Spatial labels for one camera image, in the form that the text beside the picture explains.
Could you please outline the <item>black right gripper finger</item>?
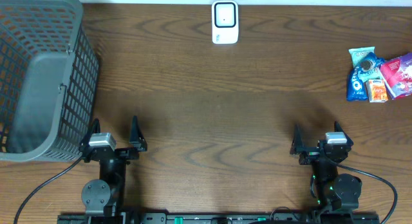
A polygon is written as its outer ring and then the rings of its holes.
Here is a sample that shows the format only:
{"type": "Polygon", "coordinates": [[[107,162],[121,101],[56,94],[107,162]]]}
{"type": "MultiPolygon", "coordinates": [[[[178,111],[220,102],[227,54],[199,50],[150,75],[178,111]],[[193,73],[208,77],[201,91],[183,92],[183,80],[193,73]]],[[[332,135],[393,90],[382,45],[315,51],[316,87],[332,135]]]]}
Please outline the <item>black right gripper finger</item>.
{"type": "Polygon", "coordinates": [[[301,136],[301,130],[298,125],[294,126],[294,136],[290,148],[290,154],[301,154],[304,151],[304,143],[301,136]]]}
{"type": "Polygon", "coordinates": [[[344,132],[343,128],[341,127],[341,125],[338,123],[338,121],[334,122],[334,131],[335,132],[340,132],[343,133],[343,135],[345,136],[346,140],[347,140],[347,145],[353,146],[353,141],[352,139],[344,132]]]}

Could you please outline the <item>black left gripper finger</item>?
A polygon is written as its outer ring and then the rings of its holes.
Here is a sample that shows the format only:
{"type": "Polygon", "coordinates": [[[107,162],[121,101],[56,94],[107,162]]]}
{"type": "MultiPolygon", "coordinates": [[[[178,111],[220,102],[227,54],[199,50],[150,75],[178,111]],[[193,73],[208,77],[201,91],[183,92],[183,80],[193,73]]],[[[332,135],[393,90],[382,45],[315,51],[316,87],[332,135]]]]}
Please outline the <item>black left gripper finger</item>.
{"type": "Polygon", "coordinates": [[[99,119],[95,118],[91,125],[89,126],[86,134],[84,135],[83,139],[79,143],[79,151],[84,152],[85,149],[89,147],[89,141],[93,134],[100,133],[100,122],[99,119]]]}
{"type": "Polygon", "coordinates": [[[139,152],[147,151],[147,142],[140,130],[136,115],[132,118],[129,143],[139,152]]]}

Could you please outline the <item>orange tissue pack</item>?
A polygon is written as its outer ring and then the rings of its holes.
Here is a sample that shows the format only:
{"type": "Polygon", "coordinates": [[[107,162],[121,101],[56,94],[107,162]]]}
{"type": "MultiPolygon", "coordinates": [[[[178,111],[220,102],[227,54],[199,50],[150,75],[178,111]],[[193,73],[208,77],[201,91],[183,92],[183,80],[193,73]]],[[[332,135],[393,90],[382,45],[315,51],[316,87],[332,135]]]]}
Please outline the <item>orange tissue pack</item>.
{"type": "Polygon", "coordinates": [[[370,79],[366,83],[369,102],[386,102],[388,94],[386,85],[382,79],[370,79]]]}

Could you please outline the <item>blue snack bar wrapper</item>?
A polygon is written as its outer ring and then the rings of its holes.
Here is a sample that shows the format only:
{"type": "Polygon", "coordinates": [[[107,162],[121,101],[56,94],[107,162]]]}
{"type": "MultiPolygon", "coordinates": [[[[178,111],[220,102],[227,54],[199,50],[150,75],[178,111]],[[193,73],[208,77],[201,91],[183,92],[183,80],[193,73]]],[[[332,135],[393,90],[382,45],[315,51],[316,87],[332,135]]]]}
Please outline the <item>blue snack bar wrapper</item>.
{"type": "Polygon", "coordinates": [[[380,66],[384,62],[383,58],[370,52],[355,65],[348,77],[347,101],[368,100],[366,83],[381,79],[380,66]]]}

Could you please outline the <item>mint green snack packet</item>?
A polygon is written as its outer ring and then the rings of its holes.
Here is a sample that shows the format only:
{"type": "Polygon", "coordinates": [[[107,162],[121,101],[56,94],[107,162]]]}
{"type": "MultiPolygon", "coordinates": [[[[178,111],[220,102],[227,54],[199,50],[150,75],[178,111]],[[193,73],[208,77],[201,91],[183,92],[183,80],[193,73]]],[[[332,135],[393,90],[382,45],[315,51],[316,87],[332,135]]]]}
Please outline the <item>mint green snack packet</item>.
{"type": "Polygon", "coordinates": [[[375,47],[370,46],[370,47],[362,47],[362,48],[352,48],[352,49],[349,49],[348,52],[351,55],[351,61],[352,61],[353,67],[356,67],[356,65],[363,58],[365,58],[365,56],[367,56],[367,54],[375,52],[375,47]]]}

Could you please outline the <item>purple snack package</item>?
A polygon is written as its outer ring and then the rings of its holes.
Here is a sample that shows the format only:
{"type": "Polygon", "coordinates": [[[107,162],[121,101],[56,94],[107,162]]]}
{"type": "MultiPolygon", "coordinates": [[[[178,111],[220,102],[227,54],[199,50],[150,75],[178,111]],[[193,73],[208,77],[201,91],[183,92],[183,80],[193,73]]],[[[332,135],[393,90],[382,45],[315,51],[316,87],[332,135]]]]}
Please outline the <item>purple snack package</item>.
{"type": "Polygon", "coordinates": [[[411,95],[411,53],[386,61],[380,72],[392,99],[411,95]]]}

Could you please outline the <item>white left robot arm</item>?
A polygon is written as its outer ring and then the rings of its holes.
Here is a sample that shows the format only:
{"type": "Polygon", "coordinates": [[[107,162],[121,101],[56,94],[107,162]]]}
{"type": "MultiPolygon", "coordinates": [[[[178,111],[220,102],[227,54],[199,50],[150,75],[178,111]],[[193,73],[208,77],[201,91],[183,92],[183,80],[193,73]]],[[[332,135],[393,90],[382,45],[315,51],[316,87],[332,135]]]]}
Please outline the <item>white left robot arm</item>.
{"type": "Polygon", "coordinates": [[[138,118],[132,118],[129,147],[116,148],[111,133],[100,131],[96,118],[80,141],[79,150],[86,163],[98,162],[99,178],[89,181],[82,189],[82,202],[89,216],[116,216],[123,206],[126,187],[126,166],[139,159],[139,153],[147,151],[147,142],[138,125],[138,118]]]}

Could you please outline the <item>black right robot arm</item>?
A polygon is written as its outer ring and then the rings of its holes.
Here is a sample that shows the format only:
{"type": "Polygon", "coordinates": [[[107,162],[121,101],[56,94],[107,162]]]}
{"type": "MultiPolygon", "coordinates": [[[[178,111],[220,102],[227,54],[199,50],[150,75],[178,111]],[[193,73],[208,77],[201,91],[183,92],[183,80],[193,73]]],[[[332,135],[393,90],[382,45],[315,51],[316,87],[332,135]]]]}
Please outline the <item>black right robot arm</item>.
{"type": "Polygon", "coordinates": [[[303,142],[303,132],[294,128],[290,154],[299,157],[299,164],[312,167],[312,187],[319,205],[331,211],[355,210],[359,207],[362,181],[351,174],[338,173],[338,166],[348,157],[353,141],[343,131],[338,122],[334,131],[325,134],[315,147],[303,142]]]}

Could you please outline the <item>white barcode scanner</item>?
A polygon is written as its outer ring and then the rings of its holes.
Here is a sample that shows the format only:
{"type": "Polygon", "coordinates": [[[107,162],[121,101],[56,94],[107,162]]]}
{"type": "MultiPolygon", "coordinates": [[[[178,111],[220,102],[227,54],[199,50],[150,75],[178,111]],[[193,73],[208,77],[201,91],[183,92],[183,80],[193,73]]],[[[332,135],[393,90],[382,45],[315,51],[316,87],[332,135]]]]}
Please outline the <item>white barcode scanner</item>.
{"type": "Polygon", "coordinates": [[[215,1],[212,12],[212,42],[235,44],[239,38],[239,8],[235,1],[215,1]]]}

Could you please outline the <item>grey plastic mesh basket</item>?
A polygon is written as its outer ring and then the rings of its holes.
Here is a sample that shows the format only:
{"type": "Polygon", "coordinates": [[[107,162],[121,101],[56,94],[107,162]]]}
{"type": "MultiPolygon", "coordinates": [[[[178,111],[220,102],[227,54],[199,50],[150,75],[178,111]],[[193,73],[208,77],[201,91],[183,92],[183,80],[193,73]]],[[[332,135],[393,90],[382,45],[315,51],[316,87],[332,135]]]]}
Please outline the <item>grey plastic mesh basket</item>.
{"type": "Polygon", "coordinates": [[[1,0],[1,159],[70,162],[93,117],[99,61],[79,0],[1,0]]]}

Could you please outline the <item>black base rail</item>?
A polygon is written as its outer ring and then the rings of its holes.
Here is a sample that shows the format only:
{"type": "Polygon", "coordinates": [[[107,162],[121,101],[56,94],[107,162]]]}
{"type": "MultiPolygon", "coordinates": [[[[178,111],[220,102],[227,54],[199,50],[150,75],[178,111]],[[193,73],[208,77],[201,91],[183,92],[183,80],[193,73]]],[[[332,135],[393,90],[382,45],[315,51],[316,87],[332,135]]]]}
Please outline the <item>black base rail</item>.
{"type": "Polygon", "coordinates": [[[116,217],[85,214],[63,214],[58,224],[130,223],[130,224],[248,224],[248,223],[315,223],[314,219],[299,214],[276,212],[274,214],[166,214],[127,213],[116,217]]]}

